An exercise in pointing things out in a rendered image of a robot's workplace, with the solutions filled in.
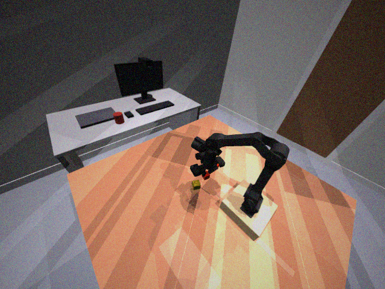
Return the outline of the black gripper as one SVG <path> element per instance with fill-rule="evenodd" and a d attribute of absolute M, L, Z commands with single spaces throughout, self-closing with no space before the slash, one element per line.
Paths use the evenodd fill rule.
<path fill-rule="evenodd" d="M 190 166 L 190 170 L 195 177 L 200 175 L 204 177 L 207 174 L 206 169 L 208 170 L 209 174 L 211 174 L 218 169 L 217 164 L 219 164 L 219 167 L 225 166 L 225 161 L 220 156 L 216 157 L 216 159 L 212 161 L 207 160 L 205 155 L 203 155 L 203 158 L 204 160 L 202 161 L 202 165 L 194 164 Z"/>

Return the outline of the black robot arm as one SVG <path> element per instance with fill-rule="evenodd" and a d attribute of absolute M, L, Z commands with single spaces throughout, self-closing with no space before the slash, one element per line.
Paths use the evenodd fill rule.
<path fill-rule="evenodd" d="M 271 149 L 269 150 L 267 147 Z M 261 132 L 248 134 L 224 135 L 222 133 L 213 133 L 206 141 L 198 136 L 194 138 L 191 147 L 199 153 L 196 153 L 196 159 L 200 160 L 201 164 L 204 160 L 203 155 L 207 160 L 214 160 L 216 156 L 222 153 L 220 148 L 225 146 L 252 146 L 265 160 L 265 167 L 259 175 L 257 181 L 247 187 L 243 197 L 244 201 L 240 209 L 252 218 L 261 208 L 263 197 L 262 190 L 272 177 L 273 173 L 279 170 L 286 164 L 290 149 L 284 143 L 268 137 Z"/>

